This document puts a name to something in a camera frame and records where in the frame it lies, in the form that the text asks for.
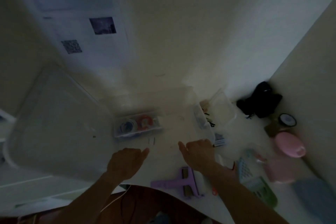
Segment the wooden floor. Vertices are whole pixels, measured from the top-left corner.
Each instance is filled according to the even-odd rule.
[[[111,195],[106,205],[121,193]],[[35,224],[47,224],[61,210],[38,213]],[[172,223],[200,224],[206,218],[202,213],[164,192],[147,187],[131,186],[128,192],[107,207],[97,219],[96,224],[145,224],[158,212],[167,213]],[[26,223],[33,223],[34,215],[22,218]]]

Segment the green grater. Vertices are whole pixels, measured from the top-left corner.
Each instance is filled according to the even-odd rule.
[[[254,195],[260,198],[266,205],[274,208],[278,204],[278,199],[265,182],[265,180],[259,176],[248,182],[243,183],[243,185]]]

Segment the pink plastic container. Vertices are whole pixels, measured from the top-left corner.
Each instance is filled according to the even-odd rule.
[[[274,142],[284,154],[292,158],[301,158],[306,154],[306,148],[302,141],[288,132],[278,133]]]

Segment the black cable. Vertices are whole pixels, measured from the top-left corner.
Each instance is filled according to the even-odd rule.
[[[124,217],[123,217],[123,201],[124,201],[124,198],[125,197],[122,197],[121,201],[120,201],[120,215],[121,215],[121,219],[123,220],[123,224],[125,224]],[[130,218],[128,224],[130,224],[131,221],[132,221],[132,218],[133,218],[136,207],[137,207],[137,198],[134,197],[134,208],[133,208],[133,212],[132,212],[132,215],[131,215],[131,218]]]

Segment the dark photo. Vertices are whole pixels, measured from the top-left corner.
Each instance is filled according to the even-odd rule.
[[[90,18],[89,20],[96,35],[116,33],[112,17]]]

